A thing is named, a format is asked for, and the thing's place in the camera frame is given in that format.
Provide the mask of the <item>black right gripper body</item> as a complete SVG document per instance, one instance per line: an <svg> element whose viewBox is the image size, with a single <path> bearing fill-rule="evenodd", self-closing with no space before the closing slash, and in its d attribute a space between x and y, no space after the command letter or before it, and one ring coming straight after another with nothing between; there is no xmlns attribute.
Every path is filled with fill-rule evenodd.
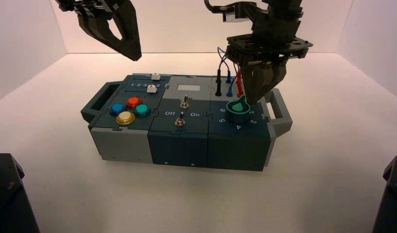
<svg viewBox="0 0 397 233"><path fill-rule="evenodd" d="M243 34L227 39L226 57L241 67L304 58L313 46L293 33Z"/></svg>

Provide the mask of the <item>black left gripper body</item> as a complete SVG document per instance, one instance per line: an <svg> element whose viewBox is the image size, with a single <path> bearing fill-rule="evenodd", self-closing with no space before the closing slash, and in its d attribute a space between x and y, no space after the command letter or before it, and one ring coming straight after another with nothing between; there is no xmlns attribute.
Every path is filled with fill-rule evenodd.
<svg viewBox="0 0 397 233"><path fill-rule="evenodd" d="M113 12L113 7L108 0L56 0L61 11L75 11L78 15L96 16L102 12Z"/></svg>

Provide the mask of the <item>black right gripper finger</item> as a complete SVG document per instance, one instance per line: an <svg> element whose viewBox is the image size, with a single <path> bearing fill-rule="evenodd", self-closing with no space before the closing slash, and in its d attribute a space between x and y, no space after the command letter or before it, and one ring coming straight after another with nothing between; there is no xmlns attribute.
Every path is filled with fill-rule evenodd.
<svg viewBox="0 0 397 233"><path fill-rule="evenodd" d="M267 84L264 87L264 94L268 93L276 85L278 85L287 73L287 62L274 62L268 66L265 79Z"/></svg>
<svg viewBox="0 0 397 233"><path fill-rule="evenodd" d="M268 92L268 66L242 67L242 78L247 102L255 104Z"/></svg>

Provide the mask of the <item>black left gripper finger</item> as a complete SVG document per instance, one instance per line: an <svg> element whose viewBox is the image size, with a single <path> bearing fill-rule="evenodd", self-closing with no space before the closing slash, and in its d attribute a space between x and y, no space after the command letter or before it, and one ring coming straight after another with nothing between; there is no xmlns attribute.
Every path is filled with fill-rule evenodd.
<svg viewBox="0 0 397 233"><path fill-rule="evenodd" d="M115 50L132 61L141 58L137 15L130 0L119 0L113 12L113 20L121 34L115 42Z"/></svg>
<svg viewBox="0 0 397 233"><path fill-rule="evenodd" d="M109 15L106 14L100 14L97 17L78 16L78 22L88 35L115 50L114 45L119 38L112 33L108 17Z"/></svg>

